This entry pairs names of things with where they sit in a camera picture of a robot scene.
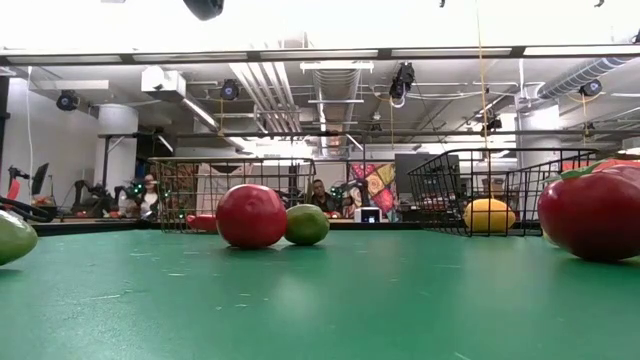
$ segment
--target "black wire basket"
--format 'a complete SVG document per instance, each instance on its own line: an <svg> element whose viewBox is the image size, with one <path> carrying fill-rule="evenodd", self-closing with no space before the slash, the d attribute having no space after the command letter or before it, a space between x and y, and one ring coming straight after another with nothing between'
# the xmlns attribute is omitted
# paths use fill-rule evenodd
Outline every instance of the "black wire basket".
<svg viewBox="0 0 640 360"><path fill-rule="evenodd" d="M152 158L158 182L158 220L165 232L202 232L187 225L189 215L215 214L222 196L242 184L273 189L285 208L306 203L316 175L307 158Z"/></svg>
<svg viewBox="0 0 640 360"><path fill-rule="evenodd" d="M563 171L592 164L597 155L585 148L446 151L409 171L414 209L425 229L540 236L537 204L546 184Z"/></svg>

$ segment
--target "metal wire cage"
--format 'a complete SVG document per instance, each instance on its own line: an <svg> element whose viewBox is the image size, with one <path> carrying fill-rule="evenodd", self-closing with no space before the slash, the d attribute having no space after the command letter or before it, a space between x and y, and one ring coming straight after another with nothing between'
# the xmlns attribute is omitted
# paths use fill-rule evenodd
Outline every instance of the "metal wire cage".
<svg viewBox="0 0 640 360"><path fill-rule="evenodd" d="M152 158L158 182L158 219L164 232L195 233L189 215L215 214L222 196L241 184L273 189L285 208L308 202L316 175L307 158Z"/></svg>
<svg viewBox="0 0 640 360"><path fill-rule="evenodd" d="M597 150L585 148L458 149L408 176L423 228L464 236L540 236L537 204L547 179L596 159Z"/></svg>

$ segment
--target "green table surface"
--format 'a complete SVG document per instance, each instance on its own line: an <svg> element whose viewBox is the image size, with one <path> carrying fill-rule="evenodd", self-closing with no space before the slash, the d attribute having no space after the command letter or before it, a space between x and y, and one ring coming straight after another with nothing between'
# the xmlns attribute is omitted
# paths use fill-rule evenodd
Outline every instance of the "green table surface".
<svg viewBox="0 0 640 360"><path fill-rule="evenodd" d="M333 231L41 239L0 269L0 359L637 359L640 264L541 238Z"/></svg>

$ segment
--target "man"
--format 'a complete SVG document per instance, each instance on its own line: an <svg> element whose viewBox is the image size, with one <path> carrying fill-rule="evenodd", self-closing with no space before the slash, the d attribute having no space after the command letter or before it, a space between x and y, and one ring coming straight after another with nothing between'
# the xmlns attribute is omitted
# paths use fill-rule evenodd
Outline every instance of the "man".
<svg viewBox="0 0 640 360"><path fill-rule="evenodd" d="M336 201L324 190L324 183L320 179L316 179L313 182L311 203L319 207L323 212L340 211Z"/></svg>

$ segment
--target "yellow lemon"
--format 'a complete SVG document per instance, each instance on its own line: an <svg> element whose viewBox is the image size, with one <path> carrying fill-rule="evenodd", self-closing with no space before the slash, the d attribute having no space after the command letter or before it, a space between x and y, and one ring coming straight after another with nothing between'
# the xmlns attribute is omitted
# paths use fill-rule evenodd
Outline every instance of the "yellow lemon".
<svg viewBox="0 0 640 360"><path fill-rule="evenodd" d="M473 232L505 233L515 222L509 206L496 199L475 200L464 210L464 223Z"/></svg>

